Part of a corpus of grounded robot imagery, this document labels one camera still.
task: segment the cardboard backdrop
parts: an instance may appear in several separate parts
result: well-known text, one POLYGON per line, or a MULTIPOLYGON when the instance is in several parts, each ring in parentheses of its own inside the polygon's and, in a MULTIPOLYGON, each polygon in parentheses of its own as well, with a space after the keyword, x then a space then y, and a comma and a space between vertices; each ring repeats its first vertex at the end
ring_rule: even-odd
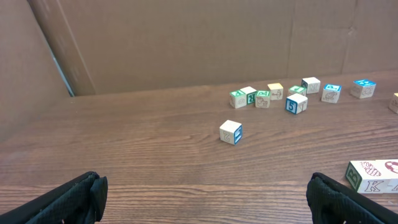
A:
POLYGON ((27 1, 0 1, 0 33, 2 141, 69 95, 27 1))
POLYGON ((396 0, 30 0, 78 95, 398 68, 396 0))

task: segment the black plastic object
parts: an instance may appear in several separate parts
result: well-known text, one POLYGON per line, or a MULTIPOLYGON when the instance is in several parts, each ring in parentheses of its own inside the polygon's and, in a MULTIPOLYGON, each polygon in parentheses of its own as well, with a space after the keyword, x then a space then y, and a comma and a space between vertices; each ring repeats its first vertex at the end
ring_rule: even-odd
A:
POLYGON ((321 173, 307 185, 314 224, 398 223, 398 214, 321 173))
POLYGON ((0 223, 90 224, 102 219, 108 180, 87 172, 0 216, 0 223))

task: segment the wooden block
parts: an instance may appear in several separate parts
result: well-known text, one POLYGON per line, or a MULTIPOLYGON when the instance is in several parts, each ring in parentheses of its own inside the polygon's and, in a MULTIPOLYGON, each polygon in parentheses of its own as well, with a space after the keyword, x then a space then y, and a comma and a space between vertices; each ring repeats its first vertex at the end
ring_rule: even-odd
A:
POLYGON ((227 120, 220 126, 220 139, 224 142, 235 145, 242 139, 243 130, 242 124, 227 120))
POLYGON ((287 91, 287 96, 291 96, 296 93, 305 96, 307 94, 307 89, 302 86, 292 86, 287 91))
POLYGON ((241 90, 232 91, 229 93, 229 103, 235 109, 246 106, 246 94, 241 90))
POLYGON ((295 93, 286 98, 285 109, 292 112, 293 114, 298 114, 307 109, 308 98, 301 94, 295 93))
POLYGON ((266 90, 259 90, 256 93, 256 108, 268 108, 271 103, 271 93, 266 90))
POLYGON ((376 83, 370 80, 356 80, 351 87, 351 94, 359 99, 372 97, 376 83))
POLYGON ((254 103, 257 90, 248 86, 248 87, 241 89, 241 91, 244 92, 244 94, 246 94, 246 104, 247 105, 254 103))
POLYGON ((307 89, 307 94, 318 93, 321 87, 321 81, 315 77, 303 78, 301 86, 307 89))
POLYGON ((398 113, 398 93, 395 93, 394 96, 392 96, 388 108, 390 108, 390 110, 393 112, 398 113))
POLYGON ((376 161, 351 161, 345 174, 349 184, 361 194, 381 194, 389 178, 376 161))
POLYGON ((281 100, 284 97, 284 87, 280 83, 268 84, 271 100, 281 100))
POLYGON ((337 103, 340 97, 341 86, 326 84, 323 88, 322 101, 327 103, 337 103))
POLYGON ((386 174, 389 179, 383 193, 398 194, 398 159, 376 160, 376 163, 380 172, 386 174))

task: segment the green block face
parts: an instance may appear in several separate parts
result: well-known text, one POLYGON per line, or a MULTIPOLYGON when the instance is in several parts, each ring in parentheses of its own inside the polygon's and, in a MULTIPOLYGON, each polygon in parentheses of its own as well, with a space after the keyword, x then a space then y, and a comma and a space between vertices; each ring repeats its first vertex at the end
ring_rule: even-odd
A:
POLYGON ((307 90, 306 88, 302 87, 302 86, 292 86, 290 87, 290 90, 295 91, 297 93, 301 93, 304 90, 307 90))
POLYGON ((355 167, 349 163, 346 171, 346 179, 348 180, 349 184, 358 191, 359 186, 362 182, 362 177, 358 174, 355 167))
POLYGON ((269 96, 269 95, 270 95, 270 91, 266 91, 266 90, 257 91, 257 96, 269 96))
POLYGON ((248 104, 254 103, 256 100, 256 92, 248 94, 248 104))
POLYGON ((236 90, 230 93, 231 95, 233 95, 234 97, 238 97, 238 96, 243 96, 244 92, 242 92, 241 90, 236 90))

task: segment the wooden tabletop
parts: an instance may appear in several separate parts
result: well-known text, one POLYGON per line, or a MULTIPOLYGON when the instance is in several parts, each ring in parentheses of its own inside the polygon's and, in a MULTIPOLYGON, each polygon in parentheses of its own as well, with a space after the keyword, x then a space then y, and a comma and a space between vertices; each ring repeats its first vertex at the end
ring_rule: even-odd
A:
MULTIPOLYGON (((195 86, 59 102, 0 144, 0 213, 93 170, 109 180, 102 223, 311 223, 312 173, 347 184, 350 160, 398 158, 398 114, 387 107, 398 72, 320 77, 343 85, 337 104, 308 95, 293 115, 284 99, 268 109, 233 109, 228 93, 274 81, 195 86), (374 96, 349 94, 353 80, 374 96), (243 124, 236 145, 220 141, 227 119, 243 124)), ((398 212, 398 194, 367 195, 398 212)))

